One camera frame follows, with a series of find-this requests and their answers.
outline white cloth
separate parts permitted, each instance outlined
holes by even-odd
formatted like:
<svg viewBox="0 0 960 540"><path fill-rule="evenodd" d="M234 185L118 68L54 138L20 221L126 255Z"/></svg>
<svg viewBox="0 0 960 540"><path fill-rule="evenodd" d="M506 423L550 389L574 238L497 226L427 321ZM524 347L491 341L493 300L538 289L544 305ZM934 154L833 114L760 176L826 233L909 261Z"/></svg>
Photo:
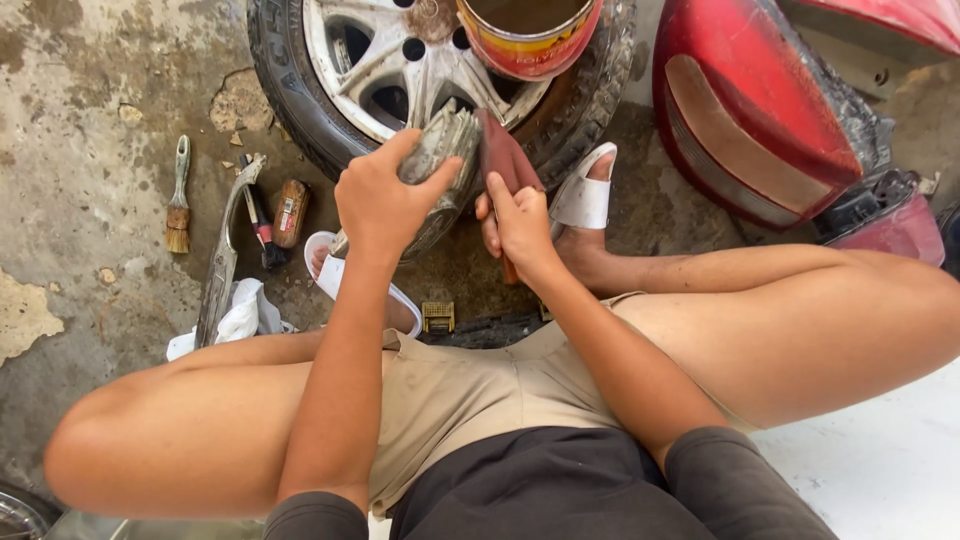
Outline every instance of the white cloth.
<svg viewBox="0 0 960 540"><path fill-rule="evenodd" d="M246 278L230 286L230 310L217 325L214 343L236 341L252 335L292 333L293 325L280 320L280 310L263 294L263 282ZM167 361L192 353L197 327L178 335L167 345Z"/></svg>

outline concrete floor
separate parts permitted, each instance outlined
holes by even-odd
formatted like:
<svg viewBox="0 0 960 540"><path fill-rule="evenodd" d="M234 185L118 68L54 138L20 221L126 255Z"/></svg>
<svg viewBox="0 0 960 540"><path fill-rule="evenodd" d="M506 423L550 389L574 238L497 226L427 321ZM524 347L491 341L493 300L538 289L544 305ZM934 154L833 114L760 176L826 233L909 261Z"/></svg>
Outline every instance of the concrete floor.
<svg viewBox="0 0 960 540"><path fill-rule="evenodd" d="M606 139L614 172L613 251L650 255L744 244L730 217L690 188L654 133L647 69L662 0L638 15L635 68ZM0 3L0 478L49 495L43 446L63 412L109 380L163 361L196 322L202 281L233 173L262 152L274 194L311 185L307 230L338 228L333 184L270 128L247 50L242 0L12 0ZM944 174L941 207L960 195L960 63L915 75L881 107L900 122L895 160ZM243 148L229 140L237 131ZM193 251L163 245L174 149L190 136ZM748 229L753 241L777 238ZM458 257L454 257L456 246ZM248 238L238 277L257 277L284 319L319 326L332 303L294 254L267 274ZM477 227L464 221L396 283L415 302L453 300L461 320L536 308L500 284Z"/></svg>

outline can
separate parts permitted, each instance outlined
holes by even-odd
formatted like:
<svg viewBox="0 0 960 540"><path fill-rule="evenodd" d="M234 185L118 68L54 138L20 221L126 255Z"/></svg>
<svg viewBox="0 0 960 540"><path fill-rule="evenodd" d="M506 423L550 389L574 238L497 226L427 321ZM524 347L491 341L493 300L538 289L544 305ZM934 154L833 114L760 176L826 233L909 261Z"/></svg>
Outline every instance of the can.
<svg viewBox="0 0 960 540"><path fill-rule="evenodd" d="M501 75L521 81L548 81L564 72L587 48L600 19L603 0L588 0L561 26L539 34L514 34L493 27L468 4L457 0L457 16L473 52Z"/></svg>

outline wooden brush handle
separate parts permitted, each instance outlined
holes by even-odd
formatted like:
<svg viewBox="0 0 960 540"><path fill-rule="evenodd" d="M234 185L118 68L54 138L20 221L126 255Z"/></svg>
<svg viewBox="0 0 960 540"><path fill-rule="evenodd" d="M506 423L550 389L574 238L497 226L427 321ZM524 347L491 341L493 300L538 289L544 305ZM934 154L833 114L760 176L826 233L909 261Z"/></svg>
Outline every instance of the wooden brush handle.
<svg viewBox="0 0 960 540"><path fill-rule="evenodd" d="M274 243L290 249L297 245L310 190L298 180L288 180L280 190L280 202L274 214Z"/></svg>
<svg viewBox="0 0 960 540"><path fill-rule="evenodd" d="M500 256L500 264L503 267L503 282L507 285L516 285L520 282L520 276L516 272L514 262L507 257L507 254Z"/></svg>

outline tire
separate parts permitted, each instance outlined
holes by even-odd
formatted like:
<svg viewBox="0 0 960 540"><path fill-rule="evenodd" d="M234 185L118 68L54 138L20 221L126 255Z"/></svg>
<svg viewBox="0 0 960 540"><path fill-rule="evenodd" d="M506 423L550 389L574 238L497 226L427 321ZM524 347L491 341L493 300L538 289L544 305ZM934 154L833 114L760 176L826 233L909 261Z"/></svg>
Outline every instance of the tire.
<svg viewBox="0 0 960 540"><path fill-rule="evenodd" d="M252 0L247 28L253 66L277 120L336 182L350 160L379 147L347 121L314 73L303 35L303 1ZM596 144L627 81L634 55L636 0L605 0L587 48L554 79L514 130L547 190Z"/></svg>
<svg viewBox="0 0 960 540"><path fill-rule="evenodd" d="M40 540L60 518L60 512L39 497L0 482L0 537Z"/></svg>

